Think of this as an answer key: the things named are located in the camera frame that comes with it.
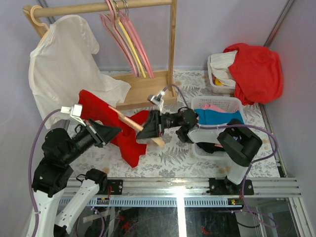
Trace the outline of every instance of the wooden clothes rack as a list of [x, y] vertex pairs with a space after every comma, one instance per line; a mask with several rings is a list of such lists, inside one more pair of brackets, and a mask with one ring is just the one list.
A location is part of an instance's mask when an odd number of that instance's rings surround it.
[[[150, 94], [157, 94], [165, 86], [173, 83], [173, 59], [174, 59], [174, 42], [175, 42], [175, 27], [176, 27], [176, 14], [177, 14], [177, 0], [127, 0], [128, 9], [146, 7], [146, 6], [159, 6], [170, 5], [170, 35], [169, 35], [169, 65], [168, 70], [154, 71], [155, 78], [149, 78], [146, 73], [146, 78], [140, 76], [136, 78], [133, 74], [124, 74], [112, 76], [115, 79], [125, 81], [131, 85], [124, 103], [117, 104], [118, 110], [131, 110], [143, 107], [150, 107], [152, 104], [147, 100]], [[122, 1], [117, 1], [119, 9], [125, 9]], [[31, 25], [34, 27], [38, 35], [42, 38], [47, 29], [44, 26], [36, 25], [31, 19], [31, 6], [26, 5], [23, 7], [23, 12]], [[89, 12], [108, 11], [109, 7], [105, 2], [58, 6], [38, 8], [34, 10], [34, 18], [41, 23], [41, 17], [61, 16], [70, 14], [80, 14]], [[170, 87], [164, 96], [165, 104], [177, 102], [177, 94], [174, 87]]]

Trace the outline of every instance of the white shirt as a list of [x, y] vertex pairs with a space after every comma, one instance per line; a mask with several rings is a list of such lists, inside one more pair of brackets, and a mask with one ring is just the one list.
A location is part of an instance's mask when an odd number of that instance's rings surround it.
[[[100, 72], [91, 55], [98, 51], [99, 44], [82, 17], [67, 15], [50, 25], [47, 37], [30, 55], [29, 83], [42, 119], [62, 106], [73, 106], [83, 89], [114, 107], [124, 102], [130, 85]], [[56, 113], [45, 126], [49, 129], [67, 118]]]

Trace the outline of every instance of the pink cloth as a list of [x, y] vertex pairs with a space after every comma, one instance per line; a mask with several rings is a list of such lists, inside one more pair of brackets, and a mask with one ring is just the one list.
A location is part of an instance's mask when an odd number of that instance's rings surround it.
[[203, 107], [202, 107], [203, 110], [213, 110], [213, 111], [216, 111], [216, 112], [221, 112], [221, 113], [227, 113], [225, 110], [217, 107], [216, 105], [213, 105], [213, 104], [205, 104]]

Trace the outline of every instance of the fern pattern tablecloth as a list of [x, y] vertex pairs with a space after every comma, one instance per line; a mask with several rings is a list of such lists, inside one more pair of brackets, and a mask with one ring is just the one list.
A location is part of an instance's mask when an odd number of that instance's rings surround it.
[[[194, 96], [218, 95], [210, 90], [207, 71], [174, 71], [174, 81], [180, 86], [190, 104]], [[166, 112], [174, 113], [184, 103], [180, 95], [178, 102], [165, 106]], [[124, 111], [131, 116], [140, 110]], [[245, 106], [246, 123], [264, 128], [264, 121], [257, 104]], [[70, 124], [69, 133], [74, 134], [74, 124]], [[163, 140], [166, 145], [162, 149], [148, 141], [146, 155], [140, 156], [139, 164], [131, 168], [121, 157], [119, 148], [108, 144], [104, 148], [92, 147], [75, 160], [71, 166], [73, 176], [86, 173], [91, 168], [105, 171], [109, 177], [159, 177], [159, 178], [208, 178], [224, 177], [229, 169], [227, 160], [212, 161], [211, 159], [197, 158], [192, 153], [192, 144], [182, 143], [177, 138], [177, 128], [165, 131]], [[268, 136], [263, 132], [256, 132], [263, 140], [263, 145], [256, 158], [261, 158], [272, 152]], [[249, 177], [279, 177], [274, 157], [253, 165]]]

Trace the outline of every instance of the plastic basket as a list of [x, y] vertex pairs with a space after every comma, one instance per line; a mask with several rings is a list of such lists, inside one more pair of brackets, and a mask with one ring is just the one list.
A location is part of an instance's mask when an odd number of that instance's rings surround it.
[[[237, 98], [226, 96], [196, 96], [191, 101], [191, 109], [201, 109], [205, 104], [216, 105], [228, 113], [240, 111], [243, 122], [246, 122], [243, 106], [241, 101]], [[213, 154], [210, 154], [198, 147], [197, 144], [192, 144], [192, 152], [197, 158], [206, 158], [212, 160], [223, 160], [229, 158], [226, 152], [214, 152]]]
[[234, 94], [235, 87], [227, 86], [227, 85], [215, 85], [212, 79], [212, 70], [211, 70], [211, 55], [207, 58], [207, 70], [208, 70], [208, 78], [211, 84], [211, 90], [214, 93], [219, 94]]

